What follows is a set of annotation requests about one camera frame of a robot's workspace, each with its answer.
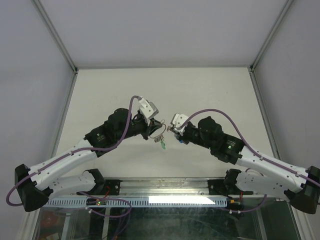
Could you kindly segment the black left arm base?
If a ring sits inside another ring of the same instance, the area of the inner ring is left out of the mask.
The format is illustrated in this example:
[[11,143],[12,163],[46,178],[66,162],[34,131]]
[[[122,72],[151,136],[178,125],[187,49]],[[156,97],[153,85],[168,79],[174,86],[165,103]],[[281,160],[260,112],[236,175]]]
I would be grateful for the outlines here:
[[88,190],[80,190],[77,192],[84,192],[92,196],[118,196],[120,194],[121,180],[104,178],[101,172],[97,169],[88,169],[83,172],[86,177],[93,177],[93,186],[89,187]]

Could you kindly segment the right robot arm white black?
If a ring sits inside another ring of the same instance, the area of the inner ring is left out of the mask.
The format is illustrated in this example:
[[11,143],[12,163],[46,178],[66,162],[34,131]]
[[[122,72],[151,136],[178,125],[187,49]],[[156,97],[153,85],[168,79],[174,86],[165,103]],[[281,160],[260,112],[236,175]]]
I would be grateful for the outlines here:
[[259,173],[253,176],[239,169],[229,169],[223,181],[228,194],[259,192],[280,198],[306,214],[316,213],[320,198],[319,168],[299,167],[267,156],[242,139],[224,133],[222,126],[210,116],[194,126],[188,116],[177,113],[171,120],[170,131],[181,143],[209,149],[212,156],[224,163]]

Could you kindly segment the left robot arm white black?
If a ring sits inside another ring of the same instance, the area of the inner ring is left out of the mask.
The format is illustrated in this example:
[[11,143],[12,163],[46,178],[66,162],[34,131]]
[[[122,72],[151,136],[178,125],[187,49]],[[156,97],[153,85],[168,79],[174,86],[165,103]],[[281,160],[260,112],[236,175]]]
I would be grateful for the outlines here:
[[71,191],[100,194],[105,180],[98,169],[85,170],[83,174],[65,177],[75,167],[96,160],[115,149],[121,138],[141,135],[147,140],[161,122],[155,119],[158,109],[140,107],[135,116],[126,108],[118,108],[100,126],[92,129],[84,138],[59,156],[28,167],[25,164],[14,170],[14,184],[26,212],[43,207],[49,200]]

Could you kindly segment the metal keyring with clips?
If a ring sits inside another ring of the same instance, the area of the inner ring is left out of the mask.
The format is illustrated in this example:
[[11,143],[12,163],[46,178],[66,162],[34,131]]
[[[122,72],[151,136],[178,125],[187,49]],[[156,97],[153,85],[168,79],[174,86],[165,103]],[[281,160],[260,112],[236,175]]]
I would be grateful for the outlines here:
[[161,124],[160,133],[157,134],[155,137],[152,137],[155,143],[164,143],[165,142],[164,134],[165,132],[168,132],[171,128],[170,125],[166,124],[166,121],[164,119],[160,122],[160,124]]

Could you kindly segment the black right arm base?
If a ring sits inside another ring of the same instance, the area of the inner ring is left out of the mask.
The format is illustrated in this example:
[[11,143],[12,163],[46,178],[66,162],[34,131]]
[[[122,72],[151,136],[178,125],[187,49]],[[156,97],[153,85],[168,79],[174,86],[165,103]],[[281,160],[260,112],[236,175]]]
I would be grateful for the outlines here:
[[231,198],[231,195],[253,195],[253,191],[240,190],[236,186],[236,179],[242,171],[239,169],[229,169],[226,171],[224,179],[209,179],[207,181],[209,195],[222,195]]

